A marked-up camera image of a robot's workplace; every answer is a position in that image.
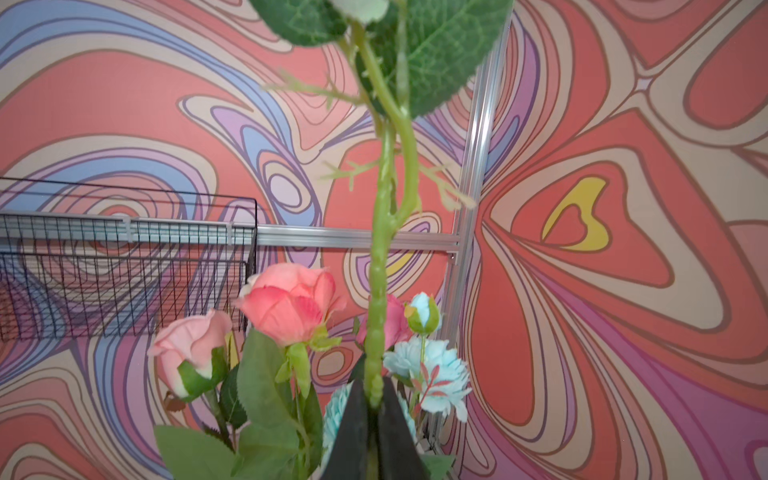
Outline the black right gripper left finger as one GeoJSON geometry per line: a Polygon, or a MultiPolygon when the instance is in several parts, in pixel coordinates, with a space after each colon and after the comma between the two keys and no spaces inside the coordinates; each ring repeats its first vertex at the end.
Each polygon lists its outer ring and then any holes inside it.
{"type": "Polygon", "coordinates": [[[323,416],[321,479],[366,479],[369,409],[361,380],[337,389],[323,416]]]}

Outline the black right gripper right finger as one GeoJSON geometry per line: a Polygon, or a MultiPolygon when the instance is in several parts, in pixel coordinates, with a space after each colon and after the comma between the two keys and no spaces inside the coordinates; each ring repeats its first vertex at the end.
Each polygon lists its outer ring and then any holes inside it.
{"type": "Polygon", "coordinates": [[[389,378],[383,381],[376,427],[378,478],[427,480],[428,472],[417,452],[399,396],[389,378]]]}

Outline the salmon pink rose stem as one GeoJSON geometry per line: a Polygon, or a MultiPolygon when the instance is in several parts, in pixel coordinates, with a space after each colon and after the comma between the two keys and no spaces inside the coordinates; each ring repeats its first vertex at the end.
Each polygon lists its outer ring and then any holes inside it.
{"type": "Polygon", "coordinates": [[[345,302],[325,269],[279,263],[247,280],[236,300],[249,322],[236,376],[247,424],[235,479],[308,479],[324,453],[310,355],[339,345],[327,321],[345,302]]]}

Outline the light blue flower stem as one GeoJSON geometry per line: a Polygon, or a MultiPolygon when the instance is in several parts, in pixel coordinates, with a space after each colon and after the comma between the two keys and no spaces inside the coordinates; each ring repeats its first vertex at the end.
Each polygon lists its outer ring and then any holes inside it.
{"type": "Polygon", "coordinates": [[[435,299],[421,292],[404,305],[413,335],[385,351],[383,372],[405,388],[399,402],[412,438],[419,442],[417,427],[431,415],[468,420],[466,400],[472,388],[468,364],[458,350],[429,337],[443,324],[435,299]]]}

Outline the hot pink rose stem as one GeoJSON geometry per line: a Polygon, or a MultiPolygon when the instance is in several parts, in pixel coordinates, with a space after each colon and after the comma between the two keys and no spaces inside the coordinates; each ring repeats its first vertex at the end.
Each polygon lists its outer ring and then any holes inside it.
{"type": "Polygon", "coordinates": [[[386,350],[391,350],[395,344],[407,341],[413,335],[405,315],[404,303],[391,294],[387,295],[384,333],[386,350]]]}

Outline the pale pink rose bunch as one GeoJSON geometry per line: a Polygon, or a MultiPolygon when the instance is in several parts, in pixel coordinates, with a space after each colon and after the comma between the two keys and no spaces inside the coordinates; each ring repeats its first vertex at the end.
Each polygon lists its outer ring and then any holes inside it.
{"type": "Polygon", "coordinates": [[[364,348],[363,388],[372,407],[381,403],[391,242],[420,205],[427,176],[449,210],[473,200],[420,164],[413,122],[463,88],[488,56],[513,8],[510,1],[255,1],[259,18],[280,39],[299,47],[335,44],[358,84],[357,95],[287,77],[282,89],[312,93],[328,102],[368,109],[381,153],[374,203],[371,299],[364,348]]]}

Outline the light pink rose stem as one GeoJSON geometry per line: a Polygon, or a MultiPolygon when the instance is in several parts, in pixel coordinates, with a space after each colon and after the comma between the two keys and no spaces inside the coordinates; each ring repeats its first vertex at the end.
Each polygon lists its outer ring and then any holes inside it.
{"type": "Polygon", "coordinates": [[[227,337],[230,316],[220,310],[185,317],[160,330],[148,356],[160,367],[170,395],[184,403],[203,397],[216,421],[213,433],[233,449],[228,421],[220,404],[219,386],[230,373],[227,337]]]}

